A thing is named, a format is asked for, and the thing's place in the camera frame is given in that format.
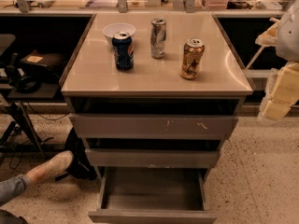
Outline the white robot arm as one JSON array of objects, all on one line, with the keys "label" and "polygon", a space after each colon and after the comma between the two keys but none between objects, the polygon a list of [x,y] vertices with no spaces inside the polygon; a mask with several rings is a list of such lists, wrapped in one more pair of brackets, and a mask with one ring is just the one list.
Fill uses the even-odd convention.
[{"label": "white robot arm", "polygon": [[295,0],[280,21],[259,35],[255,43],[274,47],[287,63],[272,69],[267,79],[259,117],[270,122],[283,119],[299,100],[299,0]]}]

